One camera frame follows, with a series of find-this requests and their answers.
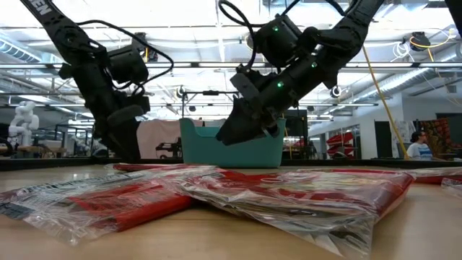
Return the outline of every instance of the teal plastic bin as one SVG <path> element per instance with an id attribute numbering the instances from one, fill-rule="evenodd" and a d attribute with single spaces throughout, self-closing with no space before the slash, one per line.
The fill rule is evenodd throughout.
<path id="1" fill-rule="evenodd" d="M 266 136 L 225 146 L 215 139 L 219 127 L 199 127 L 189 118 L 180 119 L 184 163 L 221 168 L 278 168 L 281 165 L 285 119 L 278 120 L 279 136 Z"/>

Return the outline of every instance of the person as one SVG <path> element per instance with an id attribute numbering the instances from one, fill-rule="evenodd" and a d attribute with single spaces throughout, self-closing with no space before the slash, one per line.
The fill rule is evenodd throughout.
<path id="1" fill-rule="evenodd" d="M 412 144 L 407 149 L 407 155 L 413 160 L 436 160 L 426 142 L 427 135 L 424 131 L 414 132 L 411 136 Z"/>

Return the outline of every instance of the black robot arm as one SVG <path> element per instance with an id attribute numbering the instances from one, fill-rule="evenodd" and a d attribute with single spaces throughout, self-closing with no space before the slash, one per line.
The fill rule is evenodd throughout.
<path id="1" fill-rule="evenodd" d="M 226 0 L 222 4 L 231 5 Z M 354 58 L 366 39 L 369 24 L 384 0 L 357 0 L 330 30 L 314 27 L 301 32 L 287 15 L 264 25 L 255 33 L 253 47 L 279 73 L 261 75 L 239 66 L 232 84 L 243 97 L 234 99 L 230 117 L 217 139 L 236 144 L 265 135 L 277 135 L 276 120 L 319 84 L 337 85 L 337 74 Z"/>
<path id="2" fill-rule="evenodd" d="M 21 0 L 48 33 L 66 62 L 59 71 L 73 77 L 87 107 L 95 117 L 95 137 L 128 161 L 140 158 L 136 116 L 149 111 L 143 92 L 127 95 L 115 90 L 119 84 L 140 85 L 148 70 L 132 45 L 107 52 L 106 48 L 66 17 L 51 0 Z"/>

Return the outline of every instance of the table surface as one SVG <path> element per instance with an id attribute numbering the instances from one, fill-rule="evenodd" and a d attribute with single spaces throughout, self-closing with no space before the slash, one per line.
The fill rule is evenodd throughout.
<path id="1" fill-rule="evenodd" d="M 267 173 L 267 170 L 243 170 Z M 0 173 L 0 192 L 105 175 L 102 166 Z M 212 207 L 187 209 L 71 247 L 25 222 L 0 216 L 0 259 L 341 259 L 289 233 Z M 374 229 L 372 259 L 461 259 L 462 200 L 414 184 Z"/>

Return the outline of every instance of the pink fabric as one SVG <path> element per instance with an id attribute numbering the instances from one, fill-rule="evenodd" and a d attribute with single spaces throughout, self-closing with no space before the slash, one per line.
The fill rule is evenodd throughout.
<path id="1" fill-rule="evenodd" d="M 202 121 L 193 120 L 194 125 L 202 126 Z M 142 159 L 159 159 L 160 155 L 172 157 L 172 152 L 156 151 L 164 143 L 175 143 L 180 133 L 180 121 L 151 120 L 141 122 L 136 132 L 139 153 Z"/>

